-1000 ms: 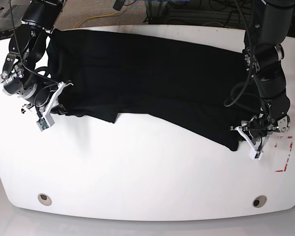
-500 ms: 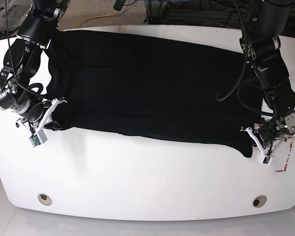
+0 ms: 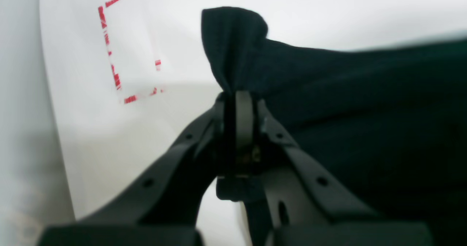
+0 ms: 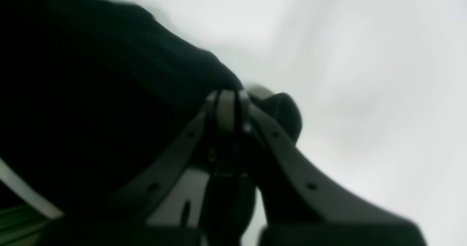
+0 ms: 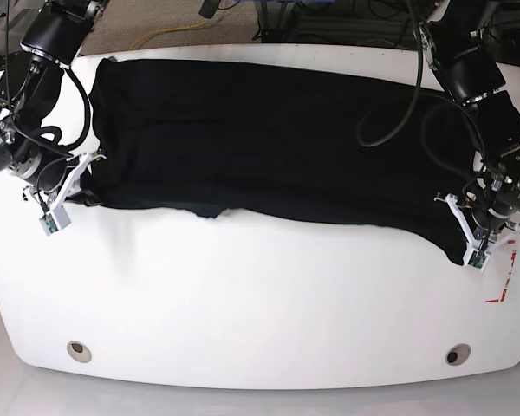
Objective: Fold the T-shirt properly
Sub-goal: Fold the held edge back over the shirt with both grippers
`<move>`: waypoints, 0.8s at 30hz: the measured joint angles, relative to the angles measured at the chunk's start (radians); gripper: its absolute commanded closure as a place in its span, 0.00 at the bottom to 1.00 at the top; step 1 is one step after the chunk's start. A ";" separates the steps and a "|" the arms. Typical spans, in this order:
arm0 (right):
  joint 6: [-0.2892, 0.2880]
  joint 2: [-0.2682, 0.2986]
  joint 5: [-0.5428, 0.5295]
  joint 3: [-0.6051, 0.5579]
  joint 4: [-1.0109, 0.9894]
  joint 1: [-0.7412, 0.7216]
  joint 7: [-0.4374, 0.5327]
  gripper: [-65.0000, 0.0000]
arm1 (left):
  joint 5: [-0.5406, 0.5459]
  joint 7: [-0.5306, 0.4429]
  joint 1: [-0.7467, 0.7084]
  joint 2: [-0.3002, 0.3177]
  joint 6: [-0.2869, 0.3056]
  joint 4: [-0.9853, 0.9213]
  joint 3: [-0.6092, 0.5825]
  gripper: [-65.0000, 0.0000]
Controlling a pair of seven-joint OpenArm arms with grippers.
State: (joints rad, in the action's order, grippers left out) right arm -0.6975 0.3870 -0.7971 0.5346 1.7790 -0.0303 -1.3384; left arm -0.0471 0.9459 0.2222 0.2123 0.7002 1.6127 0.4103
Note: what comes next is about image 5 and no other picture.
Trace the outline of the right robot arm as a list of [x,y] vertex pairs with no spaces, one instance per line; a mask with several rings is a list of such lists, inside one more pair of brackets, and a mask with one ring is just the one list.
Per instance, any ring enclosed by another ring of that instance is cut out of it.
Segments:
[[[20,51],[3,58],[0,172],[11,172],[36,193],[62,186],[72,152],[88,136],[90,101],[71,66],[107,6],[106,1],[47,1],[20,41]],[[83,103],[81,133],[67,145],[59,127],[42,123],[58,102],[63,77],[74,83]]]

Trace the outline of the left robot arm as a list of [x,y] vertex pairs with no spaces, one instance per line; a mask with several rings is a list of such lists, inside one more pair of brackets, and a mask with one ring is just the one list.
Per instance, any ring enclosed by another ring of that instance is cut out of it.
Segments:
[[489,234],[520,211],[520,113],[482,36],[497,7],[496,1],[444,1],[420,25],[428,65],[482,157],[480,177],[468,190],[476,198],[473,221]]

